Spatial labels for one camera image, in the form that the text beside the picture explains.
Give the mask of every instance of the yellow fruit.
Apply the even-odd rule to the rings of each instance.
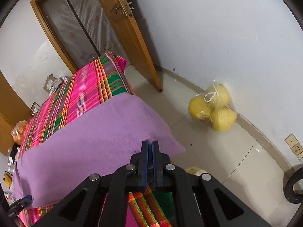
[[[215,94],[213,99],[209,102],[209,105],[212,108],[220,108],[220,107],[224,107],[227,106],[229,103],[231,103],[231,96],[227,90],[227,88],[225,88],[225,86],[223,84],[218,84],[216,86],[217,89],[217,93]],[[207,92],[211,93],[211,92],[215,92],[215,87],[214,85],[211,85],[208,89]],[[211,94],[206,96],[206,101],[210,100],[210,98],[212,97]]]
[[[203,121],[209,118],[211,108],[209,104],[204,101],[204,95],[198,95],[190,100],[188,112],[194,119]]]
[[[237,113],[229,107],[218,108],[210,115],[210,120],[215,130],[227,131],[237,120]]]

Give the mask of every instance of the metal screw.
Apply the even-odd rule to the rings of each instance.
[[[209,180],[212,178],[212,176],[211,176],[210,174],[208,174],[208,173],[202,174],[201,177],[202,177],[202,179],[205,180],[205,181],[209,181]]]
[[[136,167],[133,165],[133,164],[128,164],[128,165],[126,165],[126,170],[128,170],[128,171],[132,171],[132,170],[134,170]]]
[[[173,164],[167,164],[165,168],[169,171],[173,171],[176,167]]]
[[[91,181],[97,181],[97,180],[99,179],[99,175],[96,174],[96,173],[91,174],[91,175],[89,176],[89,179],[90,179]]]

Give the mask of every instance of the plastic bag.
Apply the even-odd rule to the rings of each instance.
[[[4,176],[3,176],[3,180],[5,182],[5,184],[10,188],[13,182],[13,177],[10,173],[5,172]]]
[[[206,92],[191,99],[188,110],[194,119],[210,120],[215,130],[227,131],[237,120],[237,113],[232,106],[228,90],[214,80]]]
[[[26,120],[20,121],[16,124],[15,128],[11,132],[11,135],[13,136],[14,141],[21,145],[23,141],[23,136],[28,127],[28,122]]]
[[[198,94],[190,100],[188,112],[190,115],[199,121],[207,121],[210,118],[211,107],[204,101],[205,94]]]

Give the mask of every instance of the fabric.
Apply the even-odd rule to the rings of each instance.
[[[33,208],[56,204],[89,175],[105,176],[128,164],[143,140],[158,140],[170,157],[185,152],[141,98],[116,95],[24,153],[15,166],[14,197],[31,195]]]
[[[124,61],[121,57],[117,59],[119,62]],[[71,80],[63,83],[29,122],[19,157],[112,96],[123,92],[133,93],[117,65],[115,56],[107,52],[105,56],[80,69]]]
[[[144,193],[129,193],[128,206],[139,227],[176,226],[172,193],[154,193],[147,188]],[[126,227],[133,227],[126,222]]]
[[[70,85],[69,87],[66,87],[68,89],[71,89],[70,91],[67,90],[67,92],[69,92],[69,93],[75,91],[78,94],[81,94],[81,93],[83,93],[83,91],[78,91],[78,90],[76,90],[76,88],[85,86],[85,89],[87,90],[86,93],[88,93],[89,91],[91,91],[91,89],[95,89],[96,86],[98,86],[99,99],[95,98],[94,103],[89,103],[88,101],[90,100],[90,102],[91,102],[91,99],[86,98],[84,103],[77,103],[76,105],[78,105],[78,107],[75,107],[74,109],[77,109],[78,111],[74,111],[77,113],[77,115],[74,116],[74,119],[76,119],[77,117],[79,117],[81,114],[84,113],[84,112],[80,112],[80,110],[83,109],[83,107],[86,107],[86,108],[84,108],[84,110],[88,111],[91,108],[103,103],[106,100],[106,97],[104,97],[105,94],[103,94],[103,91],[102,91],[104,88],[99,88],[99,86],[100,86],[99,82],[107,83],[105,81],[105,79],[107,79],[107,81],[108,81],[108,79],[113,80],[113,78],[112,78],[113,76],[115,79],[113,81],[108,81],[109,82],[108,85],[110,86],[110,90],[112,92],[112,95],[108,95],[108,98],[111,98],[112,96],[119,94],[119,93],[123,93],[123,92],[134,93],[133,89],[131,88],[131,86],[128,84],[127,80],[124,77],[124,72],[121,71],[121,69],[124,69],[124,67],[125,67],[126,60],[121,57],[115,56],[110,52],[106,53],[106,56],[109,59],[109,61],[107,59],[104,59],[103,57],[101,57],[100,59],[96,59],[94,62],[88,64],[83,69],[81,69],[78,73],[76,73],[77,76],[73,77],[75,79],[74,82],[79,82],[79,84],[77,84],[76,86]],[[95,84],[91,83],[90,89],[85,85],[85,83],[89,82],[89,80],[86,78],[94,78],[94,80],[96,82]],[[42,132],[42,130],[43,130],[43,127],[42,128],[40,127],[43,124],[43,119],[41,117],[39,117],[40,115],[43,115],[43,113],[47,113],[46,117],[52,117],[52,116],[59,117],[60,112],[62,112],[62,106],[66,107],[68,112],[69,112],[69,110],[71,110],[70,107],[72,106],[72,103],[71,102],[67,103],[66,97],[64,96],[64,95],[67,95],[67,93],[61,94],[61,95],[58,94],[59,92],[62,92],[62,91],[63,91],[63,86],[57,92],[53,93],[53,95],[56,95],[56,96],[63,96],[62,98],[56,97],[57,102],[62,103],[61,105],[59,105],[58,109],[53,108],[53,106],[55,105],[54,100],[53,101],[48,100],[44,104],[44,105],[46,105],[46,107],[44,107],[44,111],[42,112],[42,110],[40,110],[39,113],[37,113],[33,117],[33,119],[35,119],[35,120],[31,120],[29,129],[27,130],[28,134],[25,134],[25,139],[23,140],[24,142],[22,144],[22,153],[24,153],[26,150],[33,148],[42,143],[42,142],[39,143],[40,140],[38,142],[33,143],[33,141],[38,140],[38,138],[36,138],[35,136],[36,135],[39,136],[39,133]],[[50,119],[48,119],[48,121],[46,122],[45,127],[49,126],[49,123],[50,123]],[[66,125],[67,122],[61,123],[61,124],[62,125],[59,126],[58,129],[53,129],[53,132],[50,132],[49,136],[47,136],[45,140],[47,140],[52,134],[54,134],[56,131],[58,131],[60,128],[62,128],[64,125]],[[163,204],[163,201],[171,202],[171,201],[166,200],[167,196],[163,197],[163,195],[161,195],[161,193],[154,193],[153,195],[155,197],[145,198],[146,195],[147,194],[143,193],[141,195],[136,195],[136,197],[133,197],[133,195],[130,194],[129,206],[128,206],[128,211],[127,211],[126,227],[146,227],[147,225],[145,225],[145,223],[149,222],[147,219],[154,218],[154,216],[159,215],[159,214],[157,214],[157,212],[152,212],[152,211],[147,211],[147,215],[144,215],[143,213],[146,213],[147,206],[145,206],[144,204],[136,203],[139,201],[146,202],[146,204],[148,205],[148,208],[152,209],[153,211],[157,210],[159,212],[163,212],[165,218],[170,222],[171,226],[175,226],[174,217],[172,214],[173,205],[170,204],[170,205],[166,206],[166,203]],[[43,207],[39,207],[39,208],[25,209],[19,214],[19,217],[21,218],[21,220],[25,223],[25,225],[27,227],[30,227],[34,223],[36,223],[42,216],[44,216],[46,213],[48,213],[53,207],[54,207],[54,205],[47,205],[47,206],[43,206]],[[163,225],[162,223],[166,224],[167,222],[162,221],[162,218],[156,219],[155,222],[157,222],[157,223],[155,225],[151,225],[152,227],[170,226],[169,224]]]

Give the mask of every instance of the black ring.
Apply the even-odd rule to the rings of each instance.
[[[294,184],[303,179],[303,168],[300,168],[299,170],[297,170],[291,177],[290,179],[287,181],[286,185],[285,185],[285,189],[284,189],[284,195],[285,198],[293,204],[299,204],[303,202],[303,193],[302,194],[298,194],[296,192],[294,192],[293,190],[293,186]]]

